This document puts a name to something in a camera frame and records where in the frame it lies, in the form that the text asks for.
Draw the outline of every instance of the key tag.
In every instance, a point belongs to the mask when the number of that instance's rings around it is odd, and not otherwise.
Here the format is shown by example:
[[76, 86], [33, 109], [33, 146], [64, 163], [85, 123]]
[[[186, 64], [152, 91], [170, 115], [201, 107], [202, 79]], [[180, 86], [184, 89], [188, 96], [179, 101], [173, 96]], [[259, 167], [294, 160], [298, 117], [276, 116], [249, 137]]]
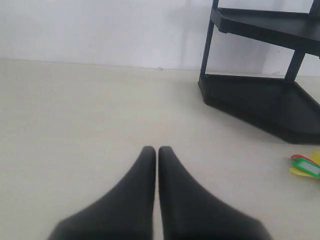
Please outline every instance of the key tag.
[[316, 164], [315, 161], [309, 161], [304, 157], [296, 157], [293, 159], [292, 164], [315, 178], [320, 178], [320, 165]]

